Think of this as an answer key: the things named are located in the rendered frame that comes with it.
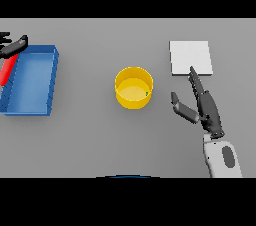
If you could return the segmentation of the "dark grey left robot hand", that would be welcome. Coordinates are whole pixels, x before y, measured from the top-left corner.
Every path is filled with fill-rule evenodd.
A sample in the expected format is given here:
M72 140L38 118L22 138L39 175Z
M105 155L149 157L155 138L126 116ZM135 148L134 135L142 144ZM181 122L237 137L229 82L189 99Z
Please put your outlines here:
M0 32L0 58L9 59L28 47L27 35L22 35L15 42L9 39L9 36L9 32Z

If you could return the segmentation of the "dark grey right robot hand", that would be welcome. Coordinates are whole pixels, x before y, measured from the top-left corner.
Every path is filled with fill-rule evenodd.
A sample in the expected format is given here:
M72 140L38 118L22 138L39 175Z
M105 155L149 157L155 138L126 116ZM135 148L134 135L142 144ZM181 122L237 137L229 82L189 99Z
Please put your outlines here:
M171 103L174 112L193 124L201 122L202 128L210 134L211 139L222 138L225 133L222 128L217 105L210 92L203 88L201 80L193 66L190 67L188 80L192 85L198 110L195 111L183 104L177 94L172 92Z

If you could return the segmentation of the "red beaker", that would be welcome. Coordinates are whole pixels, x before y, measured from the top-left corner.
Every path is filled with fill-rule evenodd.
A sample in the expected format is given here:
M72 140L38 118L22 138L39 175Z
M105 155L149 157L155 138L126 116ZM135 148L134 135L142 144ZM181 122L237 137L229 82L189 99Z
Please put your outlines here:
M0 86L4 86L8 78L12 72L12 69L17 61L18 55L15 54L9 59L5 59L2 65L2 69L0 70Z

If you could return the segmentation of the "pale square measuring scale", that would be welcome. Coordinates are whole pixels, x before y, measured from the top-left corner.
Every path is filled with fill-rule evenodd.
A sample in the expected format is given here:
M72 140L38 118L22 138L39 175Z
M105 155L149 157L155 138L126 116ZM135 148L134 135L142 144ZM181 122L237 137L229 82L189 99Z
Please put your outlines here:
M173 75L188 76L190 67L201 76L213 74L207 41L170 41L169 51Z

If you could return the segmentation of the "yellow bowl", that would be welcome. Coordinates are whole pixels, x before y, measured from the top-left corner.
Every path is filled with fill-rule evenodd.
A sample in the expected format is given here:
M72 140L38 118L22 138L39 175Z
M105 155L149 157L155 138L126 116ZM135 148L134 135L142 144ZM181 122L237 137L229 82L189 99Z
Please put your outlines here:
M128 110L140 110L145 107L151 97L154 80L144 68L130 66L122 69L115 77L114 91L116 100Z

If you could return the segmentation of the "blue tray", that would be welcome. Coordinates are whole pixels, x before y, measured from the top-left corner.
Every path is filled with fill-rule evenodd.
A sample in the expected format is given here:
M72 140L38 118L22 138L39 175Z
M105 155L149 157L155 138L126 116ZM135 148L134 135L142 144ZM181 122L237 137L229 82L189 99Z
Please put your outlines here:
M0 94L0 114L49 116L59 53L55 45L29 45L18 55Z

